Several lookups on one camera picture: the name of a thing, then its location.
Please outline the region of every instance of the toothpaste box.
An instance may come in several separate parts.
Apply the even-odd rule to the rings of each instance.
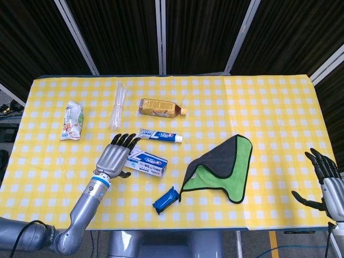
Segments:
[[[167,160],[134,148],[124,166],[161,177],[166,170]]]

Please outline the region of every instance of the blue tube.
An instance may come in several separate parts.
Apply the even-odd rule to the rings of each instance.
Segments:
[[[156,212],[160,214],[161,212],[163,212],[164,209],[166,209],[178,199],[179,194],[176,190],[174,190],[174,187],[172,187],[166,194],[161,196],[155,203],[153,203],[153,207],[155,208]]]
[[[138,135],[141,139],[152,139],[158,141],[182,142],[183,137],[175,133],[164,133],[159,131],[140,129]]]

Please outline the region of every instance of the black cable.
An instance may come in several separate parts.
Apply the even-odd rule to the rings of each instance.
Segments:
[[[97,258],[98,258],[98,251],[99,251],[99,230],[98,230],[98,237],[97,237]]]
[[[9,115],[12,115],[13,113],[23,114],[22,112],[18,112],[18,111],[9,111],[7,113],[0,114],[0,117],[8,117]]]
[[[92,230],[90,230],[90,234],[91,234],[91,240],[92,240],[92,253],[91,253],[90,258],[92,258],[93,252],[95,251],[95,242],[93,240]]]
[[[327,258],[328,253],[328,247],[329,247],[329,240],[331,238],[332,229],[335,225],[331,222],[328,222],[328,236],[327,236],[327,242],[326,242],[326,251],[325,251],[325,258]]]
[[[10,104],[10,109],[12,111],[21,111],[24,109],[24,107],[22,105],[20,105],[18,102],[16,102],[14,99],[11,101],[11,104]]]
[[[22,236],[22,234],[24,233],[24,231],[25,231],[28,227],[30,227],[31,225],[33,225],[33,224],[35,224],[35,223],[40,223],[40,224],[44,225],[44,226],[48,229],[48,226],[47,226],[46,224],[44,224],[42,221],[40,221],[40,220],[33,220],[33,221],[27,223],[27,224],[21,229],[21,231],[19,232],[19,235],[17,236],[17,240],[16,240],[16,242],[15,242],[15,245],[14,245],[13,248],[12,248],[12,251],[11,251],[11,254],[10,254],[9,258],[12,258],[12,257],[14,256],[15,251],[16,251],[16,249],[17,249],[17,245],[18,245],[19,240],[20,240],[20,237]]]
[[[12,120],[12,119],[21,119],[22,116],[20,115],[16,115],[16,114],[13,114],[13,115],[10,115],[10,116],[1,116],[0,115],[0,120]]]
[[[325,248],[326,246],[297,246],[297,245],[291,245],[291,246],[277,246],[275,248],[269,249],[265,251],[264,253],[258,255],[256,258],[261,258],[264,256],[264,254],[267,254],[268,252],[271,252],[276,249],[282,249],[282,248]]]
[[[7,106],[6,104],[2,104],[0,106],[0,112],[6,111],[5,113],[7,113],[7,109],[9,109],[9,106]]]

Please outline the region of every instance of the clear plastic straw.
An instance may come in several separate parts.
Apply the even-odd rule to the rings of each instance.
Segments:
[[[122,117],[122,110],[124,104],[124,98],[127,89],[123,87],[123,84],[117,83],[116,99],[114,101],[113,110],[110,117],[109,127],[113,130],[118,131],[120,129],[120,120]]]

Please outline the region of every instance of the crumpled snack bag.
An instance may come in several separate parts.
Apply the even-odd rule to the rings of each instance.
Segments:
[[[69,101],[64,115],[64,123],[60,140],[80,139],[83,123],[84,112],[82,106],[73,101]]]

